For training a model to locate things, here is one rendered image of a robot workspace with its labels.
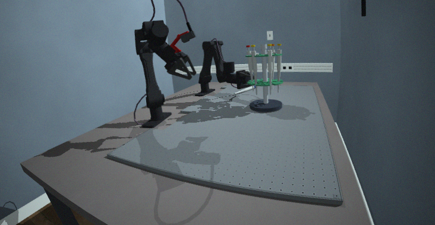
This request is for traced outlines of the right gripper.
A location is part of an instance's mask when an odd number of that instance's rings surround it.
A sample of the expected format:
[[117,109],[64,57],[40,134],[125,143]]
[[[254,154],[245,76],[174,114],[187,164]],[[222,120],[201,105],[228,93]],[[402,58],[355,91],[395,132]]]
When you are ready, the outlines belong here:
[[[196,71],[193,67],[191,59],[188,55],[186,55],[184,52],[181,52],[181,50],[175,46],[180,39],[180,36],[188,32],[189,31],[178,34],[177,38],[172,42],[171,45],[163,45],[157,55],[166,62],[165,69],[167,69],[167,73],[190,80],[192,75],[196,75]],[[190,67],[193,70],[192,72],[188,70],[185,64],[186,62],[190,64]],[[188,76],[175,72],[176,69],[186,72]]]

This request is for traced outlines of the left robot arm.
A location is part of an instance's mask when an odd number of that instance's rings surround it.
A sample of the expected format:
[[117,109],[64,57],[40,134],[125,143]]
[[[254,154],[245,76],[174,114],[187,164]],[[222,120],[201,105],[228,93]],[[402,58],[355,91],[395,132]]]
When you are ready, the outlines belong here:
[[[217,45],[218,42],[218,45]],[[212,75],[210,72],[212,58],[214,58],[216,65],[216,76],[219,83],[231,83],[231,76],[235,72],[234,62],[224,62],[222,61],[222,50],[221,46],[223,45],[223,41],[210,41],[203,42],[202,48],[204,50],[204,60],[203,67],[200,73],[198,83],[201,84],[201,92],[195,94],[195,96],[205,96],[215,89],[209,89],[209,83],[212,80]],[[219,44],[220,43],[220,44]],[[221,59],[222,57],[222,59]]]

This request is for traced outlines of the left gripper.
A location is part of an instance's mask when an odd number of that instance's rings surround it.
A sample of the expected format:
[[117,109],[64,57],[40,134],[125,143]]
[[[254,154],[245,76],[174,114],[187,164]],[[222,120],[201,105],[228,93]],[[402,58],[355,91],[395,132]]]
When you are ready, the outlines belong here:
[[231,76],[231,83],[237,84],[237,89],[242,89],[249,87],[251,85],[247,85],[248,77],[250,77],[250,72],[245,70],[236,71],[236,74]]

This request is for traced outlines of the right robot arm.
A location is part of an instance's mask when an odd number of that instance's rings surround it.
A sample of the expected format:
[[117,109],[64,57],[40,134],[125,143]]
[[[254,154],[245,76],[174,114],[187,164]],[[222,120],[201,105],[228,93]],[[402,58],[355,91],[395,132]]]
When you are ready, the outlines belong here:
[[[154,128],[172,114],[171,112],[162,112],[162,105],[164,105],[163,102],[165,102],[165,97],[164,94],[161,93],[161,90],[159,90],[153,67],[153,53],[158,54],[161,47],[167,44],[166,38],[169,29],[164,24],[163,20],[144,21],[142,29],[134,30],[134,32],[136,52],[143,64],[144,76],[146,79],[146,105],[147,108],[150,108],[151,114],[151,119],[142,124],[142,128]],[[137,39],[138,37],[139,39]],[[190,41],[190,39],[194,37],[196,37],[194,31],[190,31],[180,36],[183,43]],[[143,40],[147,41],[140,42]]]

